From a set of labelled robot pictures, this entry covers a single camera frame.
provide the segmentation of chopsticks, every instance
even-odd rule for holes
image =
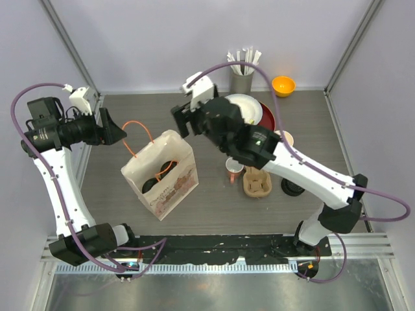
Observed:
[[[254,65],[258,65],[259,58],[262,55],[261,52],[256,50],[255,54],[254,54],[254,48],[253,47],[250,47],[248,49],[243,48],[242,51],[245,53],[245,55],[244,55],[245,62],[252,63]],[[235,57],[233,56],[233,54],[230,51],[228,51],[228,54],[226,56],[228,58],[228,62],[235,62]],[[242,58],[241,57],[241,51],[237,50],[236,51],[237,61],[240,62],[241,58]],[[242,69],[241,65],[231,65],[231,68],[232,68],[233,72],[236,75],[240,75],[240,76],[247,76],[247,75],[250,75],[250,74],[254,73],[254,68],[251,68],[251,67],[248,67],[248,66],[243,66],[243,69]]]

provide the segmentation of orange cable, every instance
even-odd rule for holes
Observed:
[[[167,167],[167,168],[166,168],[163,172],[157,173],[157,174],[155,175],[155,177],[156,177],[156,179],[157,179],[158,181],[160,181],[161,179],[159,179],[159,177],[157,177],[157,176],[162,175],[163,173],[165,173],[166,171],[168,171],[174,162],[175,162],[175,163],[177,163],[177,161],[174,161],[174,160],[173,160],[173,161],[170,161],[169,166],[168,166],[168,167]]]
[[[136,123],[136,124],[140,124],[142,127],[144,127],[144,129],[145,129],[145,131],[147,132],[147,134],[148,134],[148,136],[150,137],[150,140],[151,140],[151,142],[154,144],[154,140],[153,140],[153,137],[151,137],[151,133],[150,133],[150,131],[148,130],[148,128],[143,124],[143,123],[141,123],[141,122],[139,122],[139,121],[127,121],[127,122],[125,122],[125,124],[123,125],[123,130],[125,129],[125,127],[127,126],[127,125],[129,125],[130,123]],[[126,148],[128,149],[128,151],[134,156],[134,157],[137,157],[136,156],[136,154],[131,150],[131,148],[127,145],[127,143],[126,143],[126,141],[125,141],[125,139],[123,139],[123,143],[124,143],[124,145],[126,146]]]
[[[148,128],[143,123],[141,123],[139,121],[132,120],[132,121],[125,122],[124,125],[123,125],[122,130],[124,130],[125,127],[127,125],[131,124],[131,123],[136,123],[136,124],[139,124],[142,127],[144,127],[145,131],[148,134],[148,137],[150,137],[151,142],[154,144],[154,140],[153,140],[153,137],[151,136],[150,131],[148,130]],[[136,158],[137,157],[136,154],[131,150],[131,148],[129,147],[129,145],[126,143],[125,139],[123,139],[123,143],[126,146],[126,148],[128,149],[128,151]],[[178,163],[177,161],[171,161],[170,162],[170,165],[163,172],[160,172],[160,173],[157,173],[156,175],[154,175],[156,177],[157,181],[160,181],[161,180],[158,176],[161,175],[161,174],[163,174],[164,172],[168,171],[170,169],[171,165],[173,164],[173,162]]]
[[[319,263],[321,256],[320,256],[320,248],[318,246],[316,247],[316,255],[317,255],[317,263]]]

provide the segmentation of plate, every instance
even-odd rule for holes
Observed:
[[[232,94],[225,98],[231,104],[238,105],[245,123],[256,125],[261,121],[263,109],[254,97],[245,94]]]
[[[274,115],[272,114],[270,108],[268,108],[266,105],[261,103],[261,107],[263,110],[263,115],[261,121],[259,121],[258,125],[263,126],[264,128],[268,128],[271,131],[276,130],[276,122]]]

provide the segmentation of cup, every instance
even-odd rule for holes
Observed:
[[[226,160],[225,166],[226,170],[228,171],[231,183],[234,183],[235,179],[238,178],[244,170],[244,166],[239,164],[238,161],[232,159],[231,157]]]
[[[230,81],[230,90],[229,94],[247,94],[251,93],[252,87],[252,78],[254,73],[250,75],[241,76],[237,75],[231,70],[231,81]]]
[[[279,131],[279,130],[275,131],[274,133],[281,136],[281,131]],[[294,137],[287,131],[284,131],[284,134],[285,134],[285,139],[287,140],[288,144],[290,146],[293,146],[294,145]]]

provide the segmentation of paper cup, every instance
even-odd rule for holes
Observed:
[[[274,133],[281,136],[281,131],[279,131],[279,130],[275,131]],[[294,137],[287,131],[284,131],[284,136],[285,136],[285,139],[287,140],[288,144],[290,146],[293,146],[294,145]]]
[[[226,160],[225,166],[226,166],[226,170],[228,171],[228,175],[229,175],[231,183],[234,183],[235,179],[237,179],[241,175],[244,169],[244,166],[240,164],[238,161],[232,159],[231,157],[229,157]]]

